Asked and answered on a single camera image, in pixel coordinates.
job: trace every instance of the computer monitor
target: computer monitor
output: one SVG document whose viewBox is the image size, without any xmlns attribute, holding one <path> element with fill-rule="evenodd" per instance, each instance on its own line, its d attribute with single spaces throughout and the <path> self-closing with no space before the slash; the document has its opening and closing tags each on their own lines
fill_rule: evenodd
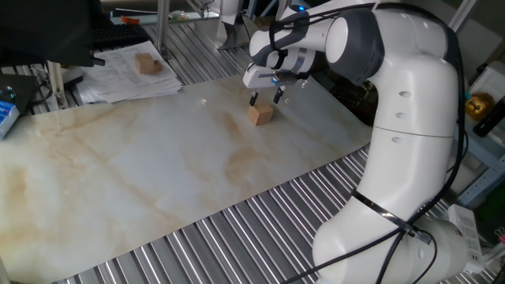
<svg viewBox="0 0 505 284">
<path fill-rule="evenodd" d="M 88 0 L 2 0 L 0 65 L 87 66 L 92 56 Z"/>
</svg>

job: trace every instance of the marble-patterned mat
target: marble-patterned mat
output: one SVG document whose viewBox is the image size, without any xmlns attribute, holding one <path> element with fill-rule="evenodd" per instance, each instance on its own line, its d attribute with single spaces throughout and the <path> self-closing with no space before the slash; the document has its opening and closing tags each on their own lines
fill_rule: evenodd
<svg viewBox="0 0 505 284">
<path fill-rule="evenodd" d="M 263 90 L 271 101 L 275 90 Z M 241 77 L 19 119 L 0 141 L 0 257 L 12 280 L 69 277 L 367 144 L 312 78 L 271 123 Z"/>
</svg>

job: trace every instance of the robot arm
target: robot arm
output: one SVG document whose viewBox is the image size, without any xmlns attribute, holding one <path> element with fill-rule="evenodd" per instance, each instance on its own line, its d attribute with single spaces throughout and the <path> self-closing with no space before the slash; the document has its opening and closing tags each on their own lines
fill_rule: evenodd
<svg viewBox="0 0 505 284">
<path fill-rule="evenodd" d="M 401 220 L 409 220 L 445 182 L 455 130 L 458 76 L 457 41 L 425 17 L 398 10 L 351 9 L 336 19 L 307 19 L 322 10 L 361 4 L 331 1 L 306 11 L 287 9 L 283 20 L 305 19 L 290 30 L 259 31 L 250 44 L 251 64 L 244 75 L 249 88 L 291 84 L 308 72 L 323 51 L 337 74 L 379 93 L 368 162 L 357 192 Z M 421 283 L 459 273 L 466 265 L 466 242 L 449 222 L 420 219 L 416 226 L 438 243 L 438 256 Z M 398 227 L 362 200 L 347 205 L 317 231 L 315 265 L 358 249 Z M 324 283 L 373 283 L 393 240 L 320 270 Z M 384 276 L 387 283 L 411 283 L 428 266 L 433 243 L 416 238 L 400 243 Z"/>
</svg>

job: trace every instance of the paper stack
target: paper stack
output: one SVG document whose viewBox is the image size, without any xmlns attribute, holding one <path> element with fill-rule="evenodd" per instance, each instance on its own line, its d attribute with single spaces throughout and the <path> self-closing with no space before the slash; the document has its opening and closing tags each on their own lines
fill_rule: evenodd
<svg viewBox="0 0 505 284">
<path fill-rule="evenodd" d="M 154 74 L 140 74 L 135 68 L 135 54 L 149 53 L 162 62 L 163 70 Z M 77 90 L 84 103 L 109 102 L 123 99 L 143 99 L 177 94 L 181 82 L 177 74 L 162 59 L 150 41 L 118 50 L 95 54 L 105 60 L 105 66 L 82 68 L 83 81 Z"/>
</svg>

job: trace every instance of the keyboard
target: keyboard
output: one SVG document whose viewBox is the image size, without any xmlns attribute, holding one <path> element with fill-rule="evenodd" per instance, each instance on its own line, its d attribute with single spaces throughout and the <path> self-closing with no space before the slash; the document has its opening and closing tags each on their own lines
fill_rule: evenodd
<svg viewBox="0 0 505 284">
<path fill-rule="evenodd" d="M 93 47 L 120 47 L 150 40 L 147 32 L 138 24 L 116 24 L 109 28 L 92 30 Z"/>
</svg>

